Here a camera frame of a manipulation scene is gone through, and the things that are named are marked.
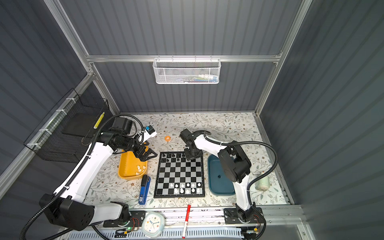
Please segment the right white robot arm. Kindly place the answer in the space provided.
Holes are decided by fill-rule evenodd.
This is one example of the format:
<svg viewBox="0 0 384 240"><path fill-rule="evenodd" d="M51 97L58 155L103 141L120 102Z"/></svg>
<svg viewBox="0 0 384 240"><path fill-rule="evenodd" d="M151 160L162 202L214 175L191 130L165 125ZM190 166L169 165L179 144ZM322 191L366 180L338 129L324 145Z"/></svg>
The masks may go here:
<svg viewBox="0 0 384 240"><path fill-rule="evenodd" d="M185 156L192 160L201 157L205 151L219 158L224 174L234 185L238 218L242 223L250 222L254 216L260 215L256 209L256 204L251 200L250 188L252 184L267 177L275 170L278 165L277 152L271 145L264 142L232 141L226 143L210 138L209 135L211 133L204 130L193 133L188 129L181 131L180 138L186 144ZM271 168L251 181L249 178L252 163L242 145L260 145L270 149L274 154Z"/></svg>

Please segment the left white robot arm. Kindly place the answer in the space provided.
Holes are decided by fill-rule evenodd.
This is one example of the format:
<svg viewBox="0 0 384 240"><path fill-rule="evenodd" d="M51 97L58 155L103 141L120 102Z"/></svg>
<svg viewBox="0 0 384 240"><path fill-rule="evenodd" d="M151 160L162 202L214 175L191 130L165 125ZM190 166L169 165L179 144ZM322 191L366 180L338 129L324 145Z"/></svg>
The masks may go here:
<svg viewBox="0 0 384 240"><path fill-rule="evenodd" d="M148 148L148 139L156 135L151 126L144 126L135 116L117 114L104 120L93 135L80 162L67 179L54 191L40 199L41 209L22 228L19 238L25 240L32 224L44 214L53 225L65 230L50 237L54 240L71 231L95 228L104 221L127 225L132 217L129 206L122 202L103 205L84 204L91 183L106 160L116 154L132 152L141 162L157 156Z"/></svg>

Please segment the yellow plastic tray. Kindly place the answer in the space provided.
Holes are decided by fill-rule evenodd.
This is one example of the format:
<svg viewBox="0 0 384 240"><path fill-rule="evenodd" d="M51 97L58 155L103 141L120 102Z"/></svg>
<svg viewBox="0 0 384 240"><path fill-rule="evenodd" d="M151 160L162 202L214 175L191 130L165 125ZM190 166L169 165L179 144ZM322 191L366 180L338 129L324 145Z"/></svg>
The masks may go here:
<svg viewBox="0 0 384 240"><path fill-rule="evenodd" d="M136 180L142 178L148 170L148 163L141 162L133 152L121 154L118 176L123 180Z"/></svg>

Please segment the blue stapler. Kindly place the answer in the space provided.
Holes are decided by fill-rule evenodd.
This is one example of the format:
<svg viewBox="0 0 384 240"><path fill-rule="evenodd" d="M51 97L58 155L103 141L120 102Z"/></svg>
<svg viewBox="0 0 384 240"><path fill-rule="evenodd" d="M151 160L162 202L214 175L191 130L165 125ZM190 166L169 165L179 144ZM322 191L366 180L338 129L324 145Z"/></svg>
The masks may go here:
<svg viewBox="0 0 384 240"><path fill-rule="evenodd" d="M150 189L151 178L148 175L143 175L141 189L139 195L139 205L145 205Z"/></svg>

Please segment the black white chessboard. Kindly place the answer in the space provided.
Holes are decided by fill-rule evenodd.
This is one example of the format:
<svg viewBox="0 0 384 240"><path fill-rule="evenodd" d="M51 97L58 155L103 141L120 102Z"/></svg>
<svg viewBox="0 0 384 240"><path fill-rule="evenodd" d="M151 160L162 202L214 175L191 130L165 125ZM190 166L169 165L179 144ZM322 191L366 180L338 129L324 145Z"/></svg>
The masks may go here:
<svg viewBox="0 0 384 240"><path fill-rule="evenodd" d="M161 152L154 198L203 198L204 161L189 160L184 152Z"/></svg>

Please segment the teal plastic tray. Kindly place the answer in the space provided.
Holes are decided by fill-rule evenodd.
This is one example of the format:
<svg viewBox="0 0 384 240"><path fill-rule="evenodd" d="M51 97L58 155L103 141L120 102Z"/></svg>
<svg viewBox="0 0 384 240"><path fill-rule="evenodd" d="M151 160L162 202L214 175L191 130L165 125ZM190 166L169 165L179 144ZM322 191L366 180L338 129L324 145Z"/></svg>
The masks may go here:
<svg viewBox="0 0 384 240"><path fill-rule="evenodd" d="M218 157L208 157L208 175L210 191L216 196L232 196L235 194L233 182L225 175Z"/></svg>

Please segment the red white marker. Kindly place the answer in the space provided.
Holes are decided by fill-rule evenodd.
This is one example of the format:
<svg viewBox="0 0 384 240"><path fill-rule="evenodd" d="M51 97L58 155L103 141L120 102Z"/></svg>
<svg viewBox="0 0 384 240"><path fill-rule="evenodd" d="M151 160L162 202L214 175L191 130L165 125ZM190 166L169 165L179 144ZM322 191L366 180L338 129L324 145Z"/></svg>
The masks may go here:
<svg viewBox="0 0 384 240"><path fill-rule="evenodd" d="M186 218L185 218L185 222L184 222L184 227L183 227L183 232L182 232L182 238L183 239L185 239L186 235L187 235L187 227L188 227L188 222L189 222L190 211L191 211L191 205L188 205Z"/></svg>

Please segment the small white clock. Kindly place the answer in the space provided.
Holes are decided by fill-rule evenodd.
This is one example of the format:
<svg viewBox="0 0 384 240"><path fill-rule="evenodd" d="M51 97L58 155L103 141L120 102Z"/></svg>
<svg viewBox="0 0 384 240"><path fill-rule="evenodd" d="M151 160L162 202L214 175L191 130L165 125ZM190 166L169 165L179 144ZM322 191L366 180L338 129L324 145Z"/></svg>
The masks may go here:
<svg viewBox="0 0 384 240"><path fill-rule="evenodd" d="M163 232L165 223L166 220L162 214L149 212L142 222L142 232L148 238L157 238Z"/></svg>

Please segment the pale green cup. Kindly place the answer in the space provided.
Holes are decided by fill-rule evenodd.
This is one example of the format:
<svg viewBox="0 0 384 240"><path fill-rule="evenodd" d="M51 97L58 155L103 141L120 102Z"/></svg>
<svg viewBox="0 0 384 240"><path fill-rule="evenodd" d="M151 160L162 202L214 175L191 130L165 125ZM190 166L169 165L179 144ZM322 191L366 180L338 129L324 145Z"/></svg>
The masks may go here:
<svg viewBox="0 0 384 240"><path fill-rule="evenodd" d="M255 188L258 191L267 191L270 188L270 177L267 175L266 177L263 177L256 181Z"/></svg>

